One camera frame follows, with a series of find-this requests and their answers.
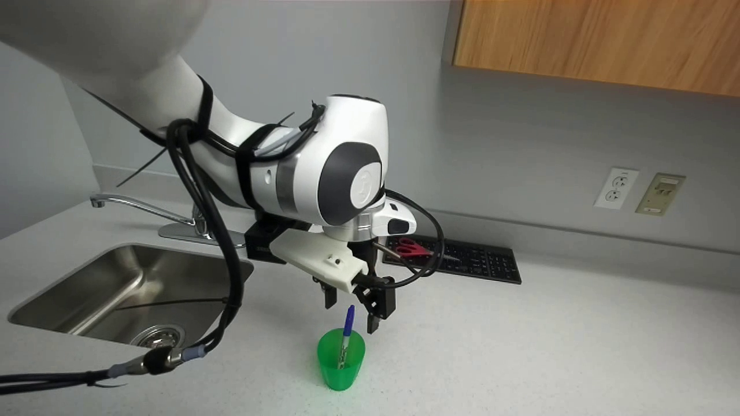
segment wall outlet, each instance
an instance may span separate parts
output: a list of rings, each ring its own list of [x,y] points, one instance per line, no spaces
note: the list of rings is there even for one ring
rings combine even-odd
[[[634,170],[634,169],[610,169],[602,187],[602,193],[596,199],[596,207],[622,209],[638,175],[640,170]]]
[[[664,214],[682,183],[685,183],[685,175],[656,172],[642,193],[638,212]]]

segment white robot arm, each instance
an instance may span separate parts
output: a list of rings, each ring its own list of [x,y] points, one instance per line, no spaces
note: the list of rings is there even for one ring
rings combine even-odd
[[[0,0],[0,41],[72,79],[158,144],[174,123],[193,120],[201,134],[193,156],[213,193],[253,206],[269,221],[253,229],[257,249],[269,244],[269,253],[307,269],[328,293],[382,286],[368,244],[417,229],[410,207],[383,189],[383,103],[333,95],[301,126],[234,116],[180,56],[206,7],[206,0]],[[324,230],[277,227],[267,235],[276,219]],[[376,306],[379,290],[361,296],[374,318],[393,312]]]

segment countertop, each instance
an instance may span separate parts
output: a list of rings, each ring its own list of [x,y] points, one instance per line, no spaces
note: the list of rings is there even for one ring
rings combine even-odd
[[[187,212],[186,204],[159,204]],[[245,229],[247,216],[228,214]],[[34,330],[15,306],[121,244],[216,253],[158,237],[158,216],[78,204],[0,241],[0,372],[97,370],[141,348]],[[515,251],[523,285],[434,274],[366,335],[357,383],[328,391],[315,343],[343,324],[290,266],[255,263],[245,304],[206,358],[119,387],[0,398],[0,414],[740,414],[740,290]],[[402,268],[379,266],[402,278]]]

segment upper cabinet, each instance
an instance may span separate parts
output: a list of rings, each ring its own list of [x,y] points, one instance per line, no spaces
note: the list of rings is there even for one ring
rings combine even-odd
[[[740,97],[740,0],[465,0],[455,65]]]

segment marker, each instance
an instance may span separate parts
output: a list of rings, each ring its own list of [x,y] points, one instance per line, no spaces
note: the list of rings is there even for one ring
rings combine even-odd
[[[343,328],[343,348],[341,348],[341,368],[348,364],[348,352],[352,339],[352,324],[354,324],[354,304],[348,306],[345,328]]]

